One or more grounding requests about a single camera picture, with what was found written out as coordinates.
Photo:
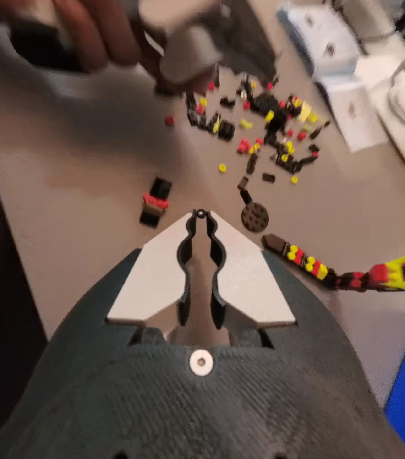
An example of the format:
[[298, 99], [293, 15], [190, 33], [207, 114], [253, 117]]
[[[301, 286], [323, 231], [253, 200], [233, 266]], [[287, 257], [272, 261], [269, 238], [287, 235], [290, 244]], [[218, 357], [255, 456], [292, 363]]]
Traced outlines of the open instruction booklet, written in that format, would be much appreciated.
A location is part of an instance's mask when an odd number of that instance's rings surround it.
[[276, 16], [330, 107], [350, 152], [387, 144], [366, 86], [355, 74], [359, 46], [340, 15], [330, 6], [285, 2]]

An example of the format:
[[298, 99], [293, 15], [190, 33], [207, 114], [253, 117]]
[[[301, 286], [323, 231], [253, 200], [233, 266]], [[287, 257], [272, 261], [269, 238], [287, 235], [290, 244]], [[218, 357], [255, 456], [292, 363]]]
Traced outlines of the pile of loose lego pieces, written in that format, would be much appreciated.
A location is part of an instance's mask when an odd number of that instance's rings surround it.
[[[299, 115], [303, 115], [304, 118], [308, 116], [308, 112], [305, 110], [306, 104], [303, 101], [298, 100], [298, 97], [291, 94], [287, 100], [278, 101], [276, 97], [269, 91], [264, 91], [259, 95], [253, 95], [251, 82], [249, 82], [248, 76], [241, 82], [241, 86], [238, 89], [237, 95], [240, 97], [246, 95], [247, 100], [243, 102], [243, 108], [247, 111], [252, 110], [252, 113], [256, 113], [258, 116], [265, 116], [265, 132], [263, 137], [254, 139], [255, 142], [250, 142], [248, 138], [242, 138], [239, 141], [239, 146], [236, 148], [236, 154], [240, 156], [247, 156], [246, 173], [243, 175], [237, 189], [240, 193], [246, 205], [252, 202], [252, 198], [248, 192], [247, 184], [249, 177], [254, 173], [259, 154], [262, 148], [272, 148], [274, 154], [271, 156], [271, 161], [274, 162], [275, 167], [291, 174], [291, 182], [297, 183], [298, 176], [303, 169], [309, 165], [314, 164], [320, 157], [320, 148], [315, 144], [315, 138], [319, 133], [326, 129], [330, 124], [330, 120], [325, 123], [321, 123], [317, 126], [312, 133], [308, 132], [302, 126], [301, 130], [297, 131], [297, 142], [308, 139], [310, 142], [307, 154], [302, 158], [294, 157], [294, 149], [292, 145], [292, 134], [293, 129], [289, 128], [288, 123], [290, 121], [298, 121]], [[196, 100], [193, 93], [186, 95], [186, 113], [191, 126], [201, 129], [203, 132], [207, 132], [214, 138], [217, 137], [222, 142], [231, 142], [235, 135], [235, 123], [225, 119], [223, 113], [215, 111], [212, 115], [207, 116], [207, 107], [205, 95], [202, 96], [201, 100]], [[164, 210], [167, 208], [169, 201], [169, 192], [171, 190], [171, 182], [165, 181], [162, 185], [162, 191], [156, 192], [156, 201], [159, 199], [163, 204], [159, 204], [159, 207]], [[178, 198], [175, 202], [178, 208], [183, 208], [183, 205], [189, 205], [194, 203], [202, 203], [201, 199], [204, 193], [197, 193], [202, 191], [199, 189], [193, 189], [190, 187], [188, 182], [188, 189], [184, 187], [181, 199]], [[194, 191], [194, 199], [188, 197], [184, 191]], [[326, 189], [325, 181], [321, 180], [319, 184], [309, 193], [312, 199], [319, 203], [322, 202], [323, 208], [329, 203], [334, 203], [332, 193], [329, 193]]]

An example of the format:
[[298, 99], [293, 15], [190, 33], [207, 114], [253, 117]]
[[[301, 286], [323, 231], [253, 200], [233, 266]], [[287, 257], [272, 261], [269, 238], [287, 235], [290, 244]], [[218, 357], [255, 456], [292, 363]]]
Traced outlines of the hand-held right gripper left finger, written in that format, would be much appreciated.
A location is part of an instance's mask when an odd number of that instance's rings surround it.
[[176, 328], [190, 310], [190, 274], [196, 212], [185, 214], [142, 246], [107, 322], [140, 328]]

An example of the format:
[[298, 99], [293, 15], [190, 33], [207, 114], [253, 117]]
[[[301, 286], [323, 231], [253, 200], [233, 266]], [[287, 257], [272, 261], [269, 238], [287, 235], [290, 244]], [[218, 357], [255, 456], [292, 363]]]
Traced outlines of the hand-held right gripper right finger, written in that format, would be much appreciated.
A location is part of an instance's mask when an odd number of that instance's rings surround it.
[[291, 311], [263, 251], [215, 212], [206, 214], [212, 278], [211, 316], [219, 330], [291, 326]]

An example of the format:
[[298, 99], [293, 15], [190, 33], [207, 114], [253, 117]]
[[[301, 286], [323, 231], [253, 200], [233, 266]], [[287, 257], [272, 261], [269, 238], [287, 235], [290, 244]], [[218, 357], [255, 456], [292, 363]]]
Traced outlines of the small black red lego assembly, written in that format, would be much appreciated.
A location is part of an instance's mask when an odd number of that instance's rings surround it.
[[148, 193], [143, 195], [140, 224], [156, 228], [169, 208], [169, 195], [172, 182], [156, 176]]

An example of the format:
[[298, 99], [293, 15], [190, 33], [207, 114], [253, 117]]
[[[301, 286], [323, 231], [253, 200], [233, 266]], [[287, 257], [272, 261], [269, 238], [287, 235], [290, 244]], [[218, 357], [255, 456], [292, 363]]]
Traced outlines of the person's left hand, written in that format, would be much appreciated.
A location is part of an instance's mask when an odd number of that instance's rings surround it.
[[155, 79], [160, 54], [148, 43], [144, 31], [130, 22], [120, 2], [114, 0], [53, 0], [60, 22], [68, 32], [81, 69], [102, 70], [109, 63], [122, 67], [140, 64]]

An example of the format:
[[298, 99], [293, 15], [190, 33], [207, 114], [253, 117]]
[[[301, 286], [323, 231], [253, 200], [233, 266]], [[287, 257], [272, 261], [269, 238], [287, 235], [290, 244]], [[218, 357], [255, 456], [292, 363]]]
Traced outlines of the black round lego plate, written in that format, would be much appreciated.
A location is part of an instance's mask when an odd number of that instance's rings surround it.
[[248, 231], [260, 233], [267, 228], [269, 215], [262, 204], [250, 202], [245, 204], [241, 212], [241, 222]]

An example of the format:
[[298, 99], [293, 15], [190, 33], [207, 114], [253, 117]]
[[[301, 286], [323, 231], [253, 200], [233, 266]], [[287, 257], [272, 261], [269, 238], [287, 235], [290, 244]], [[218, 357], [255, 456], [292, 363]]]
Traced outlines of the white flat stand base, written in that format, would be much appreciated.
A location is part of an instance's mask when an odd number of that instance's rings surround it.
[[355, 75], [364, 84], [370, 101], [393, 145], [405, 162], [405, 42], [395, 32], [368, 43], [368, 55], [359, 58]]

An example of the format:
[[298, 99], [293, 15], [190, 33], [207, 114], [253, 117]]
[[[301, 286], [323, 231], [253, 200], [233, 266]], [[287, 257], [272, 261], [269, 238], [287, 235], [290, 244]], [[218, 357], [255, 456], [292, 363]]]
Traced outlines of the long lego snake model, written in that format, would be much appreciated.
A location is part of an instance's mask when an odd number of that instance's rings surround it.
[[338, 274], [319, 259], [309, 255], [300, 246], [292, 244], [275, 234], [264, 235], [263, 247], [274, 255], [297, 266], [330, 290], [366, 292], [405, 291], [405, 256], [374, 265], [369, 271]]

